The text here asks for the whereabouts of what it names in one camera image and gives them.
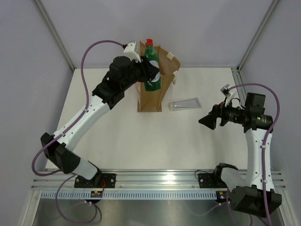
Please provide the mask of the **green dish soap bottle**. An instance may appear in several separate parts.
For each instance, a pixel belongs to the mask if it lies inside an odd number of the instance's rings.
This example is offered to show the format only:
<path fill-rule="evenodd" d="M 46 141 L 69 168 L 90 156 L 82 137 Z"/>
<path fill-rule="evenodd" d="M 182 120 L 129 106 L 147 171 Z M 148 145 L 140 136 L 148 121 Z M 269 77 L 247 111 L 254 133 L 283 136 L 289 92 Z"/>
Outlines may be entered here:
<path fill-rule="evenodd" d="M 156 91 L 161 89 L 161 77 L 159 72 L 159 60 L 158 54 L 153 45 L 152 39 L 147 39 L 145 43 L 145 52 L 144 56 L 147 58 L 151 67 L 151 79 L 144 83 L 144 88 L 146 91 Z"/>

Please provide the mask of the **silver squeeze tube clear cap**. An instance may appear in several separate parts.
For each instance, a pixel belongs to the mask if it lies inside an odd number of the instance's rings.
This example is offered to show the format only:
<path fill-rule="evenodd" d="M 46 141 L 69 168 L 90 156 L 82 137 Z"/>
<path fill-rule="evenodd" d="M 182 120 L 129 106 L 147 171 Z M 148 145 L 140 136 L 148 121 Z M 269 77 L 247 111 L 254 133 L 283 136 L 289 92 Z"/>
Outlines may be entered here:
<path fill-rule="evenodd" d="M 201 107 L 202 105 L 197 97 L 181 101 L 175 101 L 168 104 L 169 111 L 189 110 Z"/>

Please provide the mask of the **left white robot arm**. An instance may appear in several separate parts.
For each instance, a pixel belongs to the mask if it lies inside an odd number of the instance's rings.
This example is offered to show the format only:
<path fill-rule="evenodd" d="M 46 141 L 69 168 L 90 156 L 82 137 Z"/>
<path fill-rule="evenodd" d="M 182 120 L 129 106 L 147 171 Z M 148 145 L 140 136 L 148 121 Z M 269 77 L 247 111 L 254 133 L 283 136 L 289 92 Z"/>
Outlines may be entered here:
<path fill-rule="evenodd" d="M 76 174 L 94 188 L 100 185 L 102 171 L 73 151 L 81 138 L 122 98 L 136 82 L 152 81 L 159 73 L 154 61 L 143 56 L 140 62 L 126 56 L 116 57 L 101 83 L 92 91 L 88 105 L 52 135 L 41 137 L 45 156 L 64 174 Z"/>

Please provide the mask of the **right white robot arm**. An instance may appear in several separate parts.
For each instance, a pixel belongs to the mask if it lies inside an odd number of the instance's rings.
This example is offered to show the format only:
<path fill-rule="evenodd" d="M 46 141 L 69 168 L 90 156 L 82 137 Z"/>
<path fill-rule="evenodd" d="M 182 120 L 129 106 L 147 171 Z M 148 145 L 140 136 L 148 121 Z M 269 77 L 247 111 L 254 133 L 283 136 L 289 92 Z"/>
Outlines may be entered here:
<path fill-rule="evenodd" d="M 219 163 L 212 173 L 199 173 L 198 182 L 201 188 L 229 189 L 232 210 L 266 218 L 282 203 L 282 196 L 275 192 L 270 168 L 273 118 L 264 113 L 265 95 L 248 93 L 243 107 L 233 107 L 235 94 L 226 91 L 225 100 L 214 105 L 198 122 L 212 130 L 218 118 L 220 126 L 228 122 L 243 126 L 248 154 L 246 177 L 240 175 L 236 166 Z"/>

